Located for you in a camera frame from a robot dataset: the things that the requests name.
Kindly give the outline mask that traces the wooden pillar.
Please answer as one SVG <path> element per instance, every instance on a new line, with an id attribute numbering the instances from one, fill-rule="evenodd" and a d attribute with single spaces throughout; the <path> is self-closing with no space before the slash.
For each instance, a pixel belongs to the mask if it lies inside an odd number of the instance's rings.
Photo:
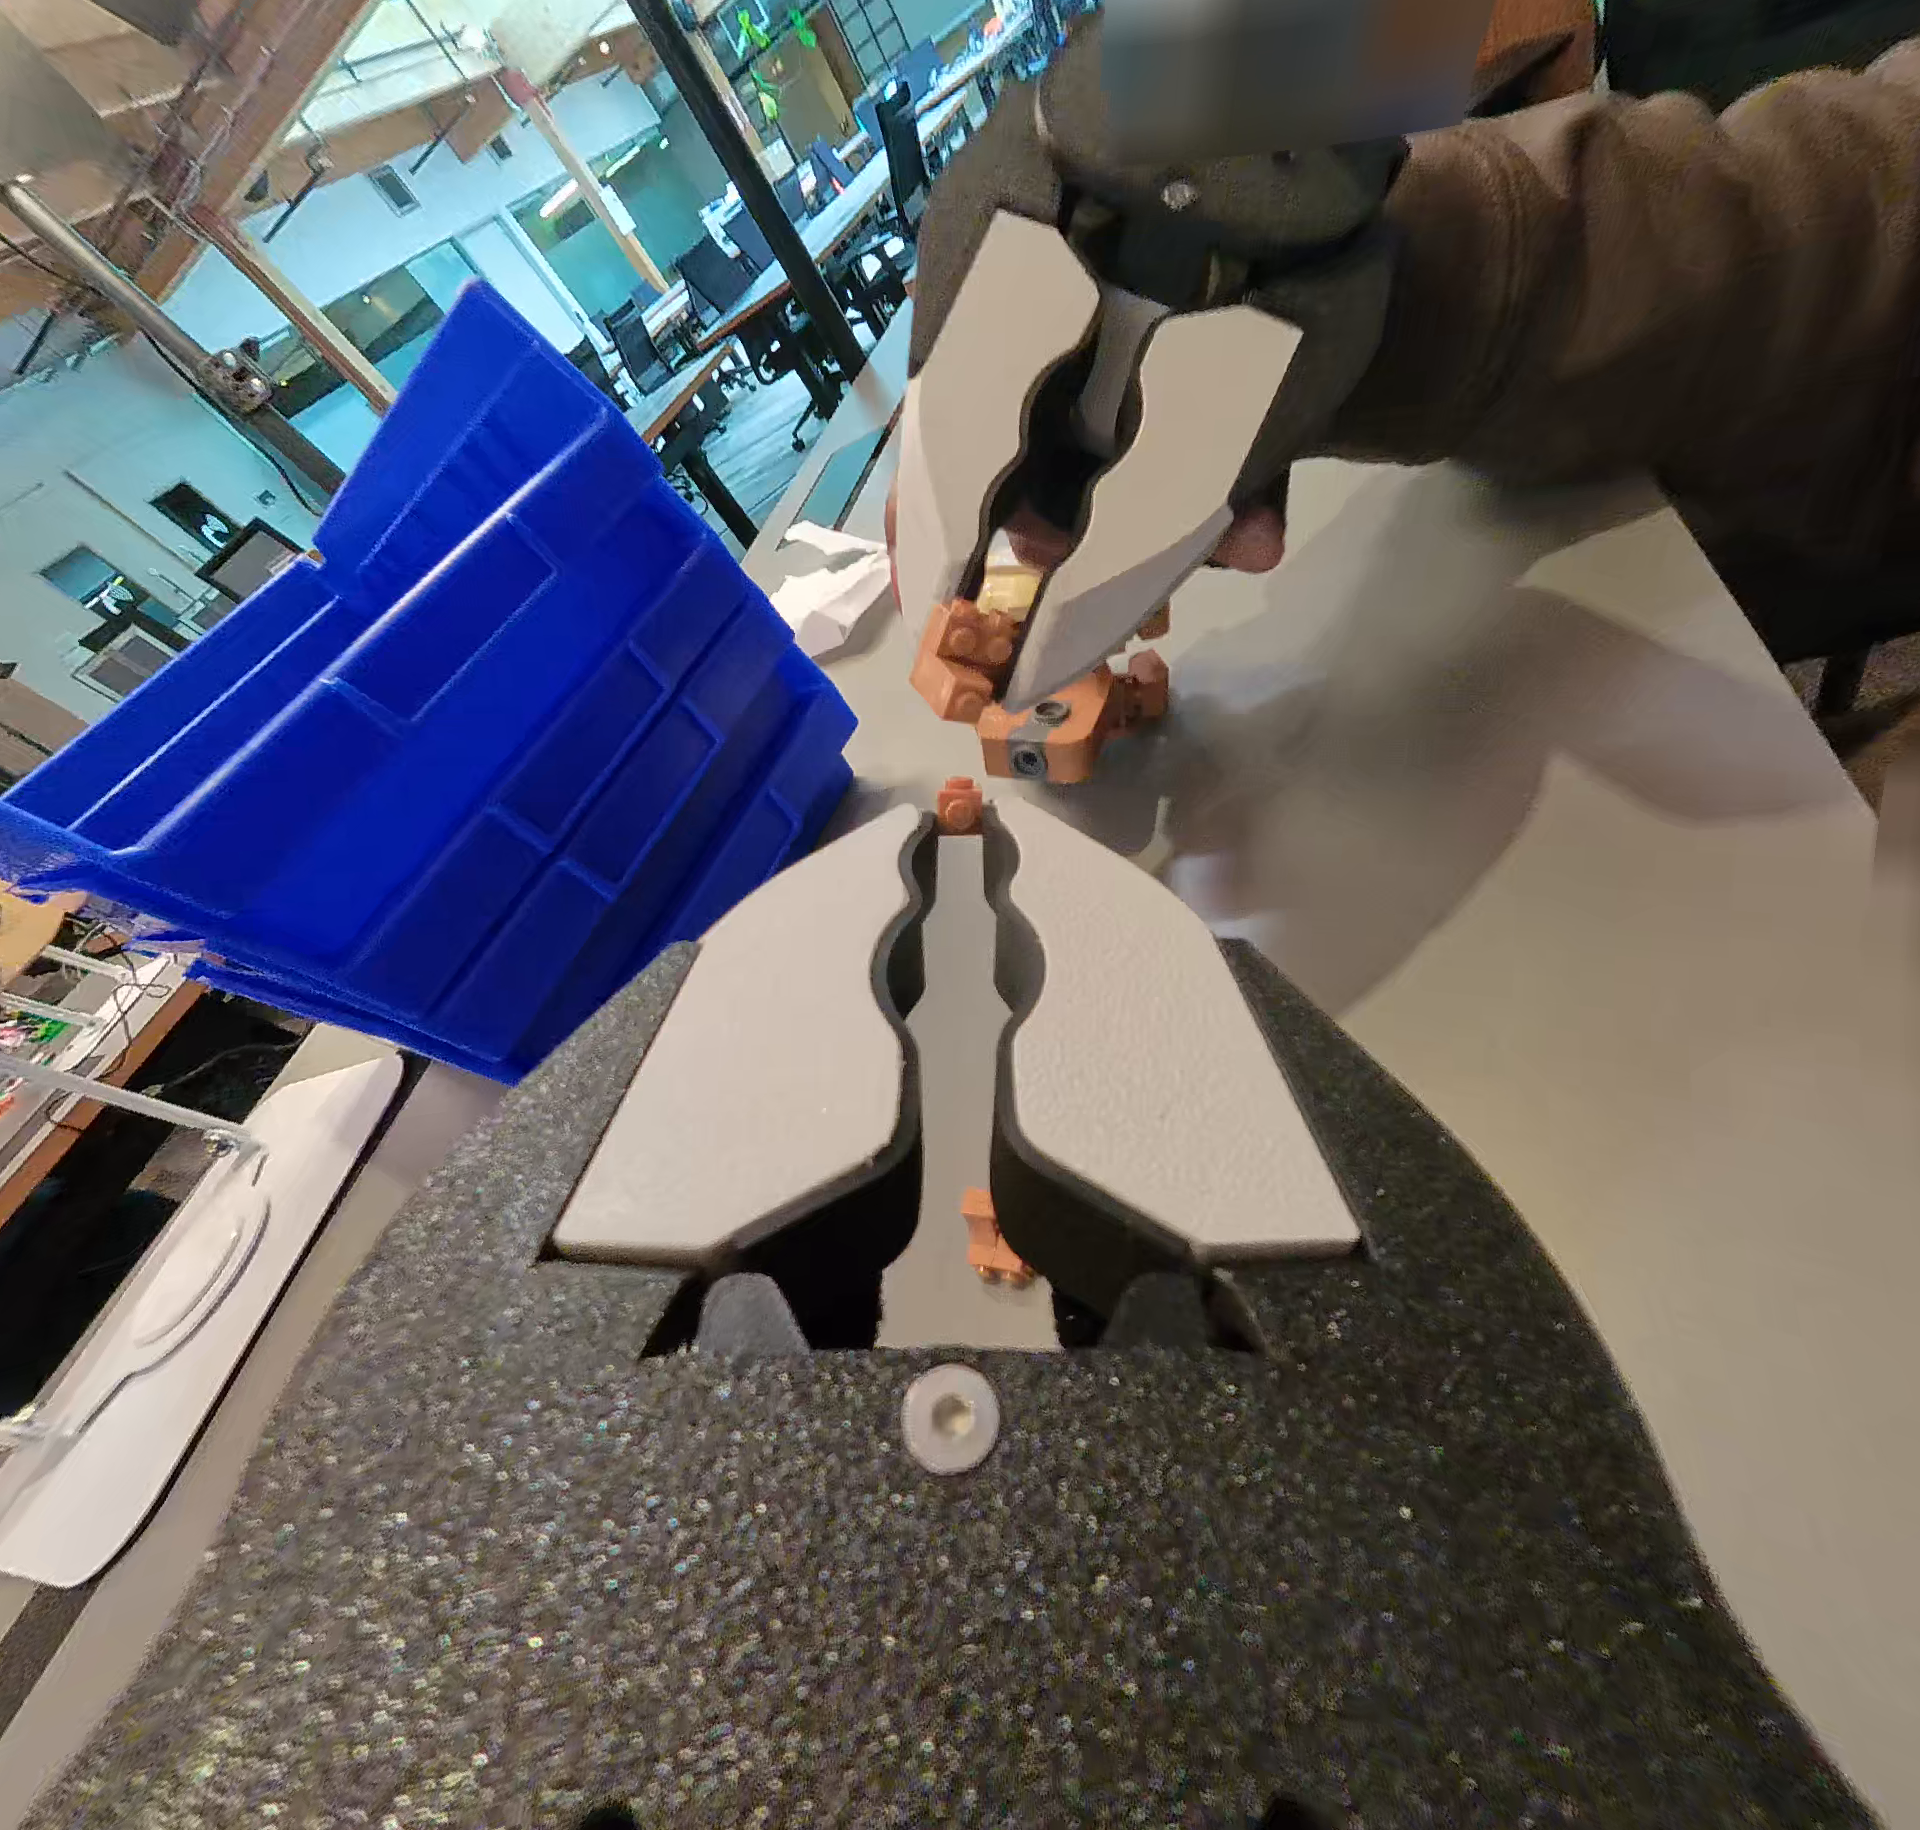
<path id="1" fill-rule="evenodd" d="M 1596 0 L 1496 0 L 1472 84 L 1472 114 L 1501 115 L 1591 90 Z"/>

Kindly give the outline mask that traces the grey desk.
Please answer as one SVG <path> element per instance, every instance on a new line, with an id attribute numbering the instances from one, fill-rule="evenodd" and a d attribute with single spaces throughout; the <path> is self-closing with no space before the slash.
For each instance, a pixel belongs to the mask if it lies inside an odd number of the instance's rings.
<path id="1" fill-rule="evenodd" d="M 394 1219 L 26 1825 L 1915 1825 L 1915 895 L 1636 488 L 1303 466 L 1170 887 L 1360 1202 L 1250 1350 L 643 1357 L 666 955 Z"/>

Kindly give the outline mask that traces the black metal pole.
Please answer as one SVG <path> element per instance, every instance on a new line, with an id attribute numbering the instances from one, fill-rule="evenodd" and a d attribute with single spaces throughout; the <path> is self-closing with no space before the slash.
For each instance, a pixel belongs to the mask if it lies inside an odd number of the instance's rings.
<path id="1" fill-rule="evenodd" d="M 697 50 L 697 36 L 680 21 L 672 0 L 624 2 L 656 50 L 687 114 L 707 138 L 707 147 L 725 166 L 751 218 L 765 235 L 774 265 L 788 284 L 790 295 L 804 307 L 804 315 L 840 366 L 840 375 L 855 383 L 865 366 L 865 351 L 855 338 L 837 295 L 822 279 L 819 261 L 808 254 L 804 235 L 780 211 L 774 183 L 758 163 L 758 143 L 747 126 L 732 115 L 732 90 L 707 70 Z"/>

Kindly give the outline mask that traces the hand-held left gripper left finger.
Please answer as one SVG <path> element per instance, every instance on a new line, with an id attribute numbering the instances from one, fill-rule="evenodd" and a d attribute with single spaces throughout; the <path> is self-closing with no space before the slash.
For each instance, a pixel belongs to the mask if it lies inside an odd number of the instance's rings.
<path id="1" fill-rule="evenodd" d="M 927 814 L 891 809 L 780 870 L 699 940 L 550 1243 L 720 1267 L 852 1188 L 906 1131 L 905 1007 Z"/>

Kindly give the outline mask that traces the wood-edged grey table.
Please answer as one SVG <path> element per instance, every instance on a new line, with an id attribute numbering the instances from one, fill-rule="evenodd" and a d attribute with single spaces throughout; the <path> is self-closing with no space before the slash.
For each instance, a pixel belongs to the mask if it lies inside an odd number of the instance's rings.
<path id="1" fill-rule="evenodd" d="M 735 552 L 745 555 L 757 540 L 757 524 L 714 470 L 707 456 L 712 423 L 697 410 L 716 385 L 725 360 L 725 351 L 714 349 L 687 363 L 636 404 L 625 421 L 656 452 L 668 481 L 693 492 L 716 528 L 732 539 Z"/>

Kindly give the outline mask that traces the group of black office chairs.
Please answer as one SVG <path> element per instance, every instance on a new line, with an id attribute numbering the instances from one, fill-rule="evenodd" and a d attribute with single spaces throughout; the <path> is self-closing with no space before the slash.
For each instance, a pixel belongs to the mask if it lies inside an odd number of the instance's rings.
<path id="1" fill-rule="evenodd" d="M 675 260 L 690 301 L 710 317 L 695 337 L 700 368 L 731 346 L 747 351 L 758 380 L 797 378 L 811 412 L 827 421 L 868 363 L 868 349 L 846 321 L 846 304 L 871 315 L 855 276 L 855 234 L 888 201 L 902 246 L 916 260 L 918 312 L 911 370 L 920 370 L 938 333 L 961 308 L 965 280 L 1005 216 L 1045 235 L 1072 220 L 1072 181 L 1044 139 L 1039 87 L 1017 90 L 990 112 L 981 128 L 935 171 L 926 163 L 912 104 L 886 89 L 877 104 L 880 147 L 836 201 L 799 226 L 780 208 L 780 193 L 760 193 L 745 208 L 765 238 L 765 261 L 740 270 L 710 238 Z"/>

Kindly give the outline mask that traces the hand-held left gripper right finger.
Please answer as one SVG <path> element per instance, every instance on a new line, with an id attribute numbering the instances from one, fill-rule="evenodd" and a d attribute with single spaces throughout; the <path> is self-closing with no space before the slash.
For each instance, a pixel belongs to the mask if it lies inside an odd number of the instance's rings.
<path id="1" fill-rule="evenodd" d="M 1020 1162 L 1190 1263 L 1351 1253 L 1357 1218 L 1212 928 L 1036 802 L 990 813 L 986 863 Z"/>

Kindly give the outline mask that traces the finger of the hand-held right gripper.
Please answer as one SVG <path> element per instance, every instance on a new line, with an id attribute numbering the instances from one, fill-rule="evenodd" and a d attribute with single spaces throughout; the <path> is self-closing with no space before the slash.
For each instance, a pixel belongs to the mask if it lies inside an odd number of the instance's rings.
<path id="1" fill-rule="evenodd" d="M 1212 555 L 1301 343 L 1303 331 L 1250 304 L 1153 329 L 1136 378 L 1140 425 L 1092 481 L 1080 540 L 1024 622 L 1002 694 L 1012 714 L 1116 654 Z"/>
<path id="2" fill-rule="evenodd" d="M 1024 452 L 1044 380 L 1095 327 L 1097 284 L 1051 223 L 997 213 L 901 423 L 896 573 L 902 617 L 955 601 Z"/>

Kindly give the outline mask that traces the stack of blue plastic bins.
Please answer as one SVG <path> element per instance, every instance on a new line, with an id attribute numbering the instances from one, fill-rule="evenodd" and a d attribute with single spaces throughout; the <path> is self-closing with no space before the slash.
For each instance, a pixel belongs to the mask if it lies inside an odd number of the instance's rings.
<path id="1" fill-rule="evenodd" d="M 814 844 L 855 712 L 606 394 L 457 295 L 297 561 L 5 796 L 5 877 L 517 1082 Z"/>

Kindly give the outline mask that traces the brown brick assembly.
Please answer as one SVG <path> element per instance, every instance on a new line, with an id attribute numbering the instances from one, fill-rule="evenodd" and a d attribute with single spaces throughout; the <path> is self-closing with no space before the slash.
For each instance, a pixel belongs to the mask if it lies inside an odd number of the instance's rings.
<path id="1" fill-rule="evenodd" d="M 1007 614 L 976 601 L 935 607 L 918 644 L 912 691 L 938 721 L 973 728 L 986 775 L 1085 784 L 1111 741 L 1168 712 L 1170 666 L 1142 648 L 1119 668 L 1102 662 L 1030 708 L 1007 710 L 1024 616 L 1024 607 Z"/>

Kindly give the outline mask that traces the white rounded flat plate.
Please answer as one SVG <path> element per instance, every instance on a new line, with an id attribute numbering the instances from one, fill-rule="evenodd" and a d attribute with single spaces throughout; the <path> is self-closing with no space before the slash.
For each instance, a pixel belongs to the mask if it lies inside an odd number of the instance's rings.
<path id="1" fill-rule="evenodd" d="M 71 1360 L 5 1420 L 6 1578 L 72 1589 L 131 1547 L 403 1082 L 387 1051 L 275 1092 L 244 1123 L 150 1108 L 205 1168 Z"/>

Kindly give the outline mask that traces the person's right forearm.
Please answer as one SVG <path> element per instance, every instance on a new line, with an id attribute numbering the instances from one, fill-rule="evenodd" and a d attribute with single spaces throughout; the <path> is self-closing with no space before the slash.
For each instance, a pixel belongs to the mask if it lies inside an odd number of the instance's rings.
<path id="1" fill-rule="evenodd" d="M 1915 635 L 1917 44 L 1713 112 L 1585 93 L 1413 138 L 1325 441 L 1647 477 L 1780 661 Z"/>

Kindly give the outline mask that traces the brown studded brick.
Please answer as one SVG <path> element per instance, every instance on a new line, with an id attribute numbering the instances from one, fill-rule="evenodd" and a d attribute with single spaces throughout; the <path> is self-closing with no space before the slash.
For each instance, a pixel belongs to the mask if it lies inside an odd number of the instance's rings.
<path id="1" fill-rule="evenodd" d="M 990 1289 L 1027 1290 L 1036 1272 L 1005 1240 L 997 1219 L 994 1199 L 987 1188 L 966 1188 L 961 1199 L 966 1229 L 966 1260 L 973 1274 Z"/>

